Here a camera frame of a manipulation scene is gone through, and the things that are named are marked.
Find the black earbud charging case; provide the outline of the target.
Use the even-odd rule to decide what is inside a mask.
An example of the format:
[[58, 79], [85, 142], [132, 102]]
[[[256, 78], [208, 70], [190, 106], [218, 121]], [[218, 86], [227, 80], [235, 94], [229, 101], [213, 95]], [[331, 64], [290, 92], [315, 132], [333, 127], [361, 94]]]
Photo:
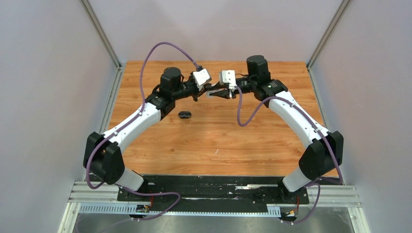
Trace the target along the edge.
[[189, 119], [191, 118], [192, 113], [190, 111], [181, 111], [178, 113], [178, 117], [181, 119]]

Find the white earbud charging case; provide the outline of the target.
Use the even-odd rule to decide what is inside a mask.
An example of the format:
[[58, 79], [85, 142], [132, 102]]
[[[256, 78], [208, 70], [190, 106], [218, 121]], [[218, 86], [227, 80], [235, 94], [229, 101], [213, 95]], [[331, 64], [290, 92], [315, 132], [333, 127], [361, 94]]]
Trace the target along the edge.
[[205, 92], [205, 94], [208, 98], [213, 98], [217, 96], [216, 92], [219, 92], [219, 91], [218, 90], [208, 90]]

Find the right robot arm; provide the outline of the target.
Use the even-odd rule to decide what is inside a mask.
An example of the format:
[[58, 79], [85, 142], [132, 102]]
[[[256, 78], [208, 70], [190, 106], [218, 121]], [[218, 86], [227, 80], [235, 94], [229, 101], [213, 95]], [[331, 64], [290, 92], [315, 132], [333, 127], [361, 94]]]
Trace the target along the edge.
[[280, 80], [272, 79], [264, 56], [250, 56], [246, 64], [247, 75], [237, 78], [233, 70], [223, 70], [219, 73], [219, 82], [211, 85], [207, 93], [225, 99], [234, 99], [236, 96], [242, 98], [244, 94], [252, 93], [260, 103], [244, 123], [237, 113], [240, 126], [249, 124], [264, 105], [279, 115], [298, 136], [305, 151], [297, 168], [278, 182], [278, 198], [282, 202], [291, 202], [300, 189], [314, 184], [333, 169], [338, 172], [337, 183], [342, 184], [340, 165], [343, 162], [343, 135], [339, 131], [331, 132], [318, 123]]

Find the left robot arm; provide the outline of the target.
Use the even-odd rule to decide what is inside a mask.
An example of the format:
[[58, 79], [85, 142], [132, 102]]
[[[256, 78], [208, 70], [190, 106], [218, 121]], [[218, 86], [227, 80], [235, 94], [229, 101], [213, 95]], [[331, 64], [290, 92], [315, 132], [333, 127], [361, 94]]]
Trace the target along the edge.
[[103, 183], [130, 189], [136, 200], [148, 197], [149, 188], [144, 178], [126, 168], [122, 154], [139, 135], [167, 116], [177, 100], [188, 97], [198, 100], [211, 81], [209, 72], [202, 67], [192, 72], [187, 81], [182, 77], [180, 69], [166, 68], [160, 83], [134, 113], [103, 134], [93, 132], [88, 136], [83, 161], [87, 173], [94, 174]]

